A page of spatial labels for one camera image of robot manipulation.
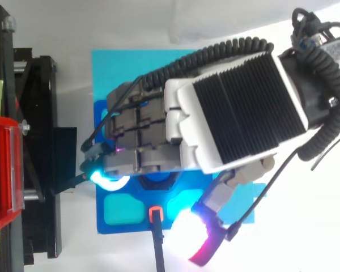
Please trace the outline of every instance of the metal bolt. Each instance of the metal bolt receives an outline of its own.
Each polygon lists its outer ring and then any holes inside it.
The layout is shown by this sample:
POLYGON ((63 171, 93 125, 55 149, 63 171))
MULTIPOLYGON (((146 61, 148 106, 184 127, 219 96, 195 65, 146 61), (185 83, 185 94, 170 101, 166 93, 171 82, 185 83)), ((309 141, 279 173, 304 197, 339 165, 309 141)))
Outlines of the metal bolt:
POLYGON ((28 135, 28 131, 30 130, 30 125, 28 124, 27 120, 23 120, 23 122, 19 125, 20 130, 22 131, 23 135, 28 135))
POLYGON ((52 63, 52 71, 53 71, 54 73, 57 73, 57 72, 58 72, 58 63, 56 63, 56 62, 53 62, 53 63, 52 63))
POLYGON ((339 104, 339 100, 336 97, 331 97, 329 99, 329 105, 330 105, 331 108, 334 108, 338 104, 339 104))
POLYGON ((16 31, 16 21, 12 16, 6 16, 2 22, 2 30, 9 33, 16 31))

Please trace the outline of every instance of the white surface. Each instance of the white surface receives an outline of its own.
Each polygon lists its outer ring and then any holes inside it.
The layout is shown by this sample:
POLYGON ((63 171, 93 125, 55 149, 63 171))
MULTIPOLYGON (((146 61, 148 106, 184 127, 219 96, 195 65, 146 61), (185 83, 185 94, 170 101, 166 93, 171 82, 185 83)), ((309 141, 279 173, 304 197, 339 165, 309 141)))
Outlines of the white surface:
POLYGON ((339 0, 175 0, 170 39, 183 44, 234 35, 290 18, 295 7, 317 11, 339 0))
MULTIPOLYGON (((0 3, 16 18, 14 45, 33 47, 34 55, 47 54, 58 62, 59 124, 78 127, 78 144, 93 128, 91 49, 174 47, 167 32, 170 0, 0 3)), ((340 21, 340 5, 318 15, 340 21)), ((291 45, 291 31, 288 21, 244 35, 273 41, 279 54, 291 45)), ((285 157, 286 152, 276 156, 275 167, 285 157)), ((199 269, 165 248, 167 271, 340 271, 340 145, 315 172, 309 171, 311 164, 292 161, 257 208, 256 224, 242 227, 231 243, 223 243, 206 267, 199 269)), ((151 233, 97 234, 92 184, 62 193, 61 201, 62 254, 56 260, 36 254, 35 265, 25 272, 155 271, 151 233)))

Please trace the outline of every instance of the led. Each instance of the led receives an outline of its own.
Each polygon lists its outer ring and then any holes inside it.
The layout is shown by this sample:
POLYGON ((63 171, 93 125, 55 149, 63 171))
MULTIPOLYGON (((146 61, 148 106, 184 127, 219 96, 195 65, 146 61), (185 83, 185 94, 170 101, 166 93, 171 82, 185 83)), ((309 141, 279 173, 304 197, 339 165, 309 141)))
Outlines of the led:
POLYGON ((117 191, 124 187, 130 180, 129 176, 123 176, 119 180, 115 180, 109 177, 103 177, 100 171, 94 172, 91 177, 91 181, 107 191, 117 191))
POLYGON ((178 214, 164 243, 176 254, 189 259, 199 251, 207 238, 207 229, 200 217, 190 209, 185 209, 178 214))

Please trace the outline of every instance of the red plastic part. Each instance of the red plastic part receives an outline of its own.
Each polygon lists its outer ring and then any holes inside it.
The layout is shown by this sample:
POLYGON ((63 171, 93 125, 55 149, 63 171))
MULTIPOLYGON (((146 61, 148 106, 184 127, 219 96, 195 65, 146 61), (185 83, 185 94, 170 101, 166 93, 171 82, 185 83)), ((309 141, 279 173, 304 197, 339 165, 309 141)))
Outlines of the red plastic part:
POLYGON ((163 208, 161 206, 153 206, 151 208, 149 208, 148 210, 148 216, 150 218, 150 223, 153 223, 153 219, 152 219, 152 212, 153 211, 160 211, 160 218, 161 218, 161 222, 164 221, 164 211, 163 208))
POLYGON ((0 117, 0 229, 12 222, 20 214, 22 207, 21 131, 17 122, 0 117))

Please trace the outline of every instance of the black wire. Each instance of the black wire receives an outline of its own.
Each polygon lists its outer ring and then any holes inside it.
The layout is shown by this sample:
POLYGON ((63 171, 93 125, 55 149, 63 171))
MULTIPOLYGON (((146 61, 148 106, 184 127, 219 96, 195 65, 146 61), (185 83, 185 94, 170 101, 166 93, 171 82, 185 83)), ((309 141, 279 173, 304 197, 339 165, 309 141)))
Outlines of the black wire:
POLYGON ((340 22, 331 22, 331 23, 330 23, 329 29, 330 29, 330 28, 333 28, 333 27, 338 27, 338 28, 340 28, 340 22))
POLYGON ((263 189, 261 194, 257 197, 257 199, 253 202, 253 204, 249 207, 249 209, 244 213, 244 215, 237 221, 237 224, 241 224, 244 219, 246 219, 252 211, 257 207, 257 205, 261 202, 263 197, 266 195, 268 190, 271 188, 273 183, 276 181, 278 176, 282 173, 282 171, 285 169, 285 167, 288 165, 288 163, 293 159, 293 157, 297 154, 298 148, 295 149, 289 156, 288 158, 282 163, 282 165, 278 168, 277 172, 273 175, 273 177, 270 179, 266 187, 263 189))
POLYGON ((117 110, 117 108, 124 102, 124 100, 126 99, 126 97, 131 93, 131 91, 134 89, 134 87, 141 81, 142 79, 142 75, 139 76, 137 79, 135 79, 133 81, 133 83, 131 83, 131 85, 129 86, 129 88, 127 88, 127 90, 125 92, 123 92, 123 94, 121 95, 121 97, 116 100, 116 102, 113 104, 112 108, 108 111, 108 113, 106 114, 106 116, 102 119, 101 123, 99 123, 99 125, 96 127, 95 131, 93 131, 93 133, 91 134, 91 136, 84 141, 84 143, 81 146, 81 150, 83 152, 87 151, 91 146, 92 146, 92 141, 95 139, 96 135, 101 131, 102 127, 106 124, 106 122, 111 118, 112 114, 114 114, 117 110))
POLYGON ((316 162, 313 164, 313 166, 311 167, 311 171, 314 171, 315 168, 319 165, 319 163, 323 160, 323 158, 331 151, 331 149, 333 149, 338 143, 340 142, 340 139, 337 140, 332 146, 329 147, 328 150, 326 150, 317 160, 316 162))

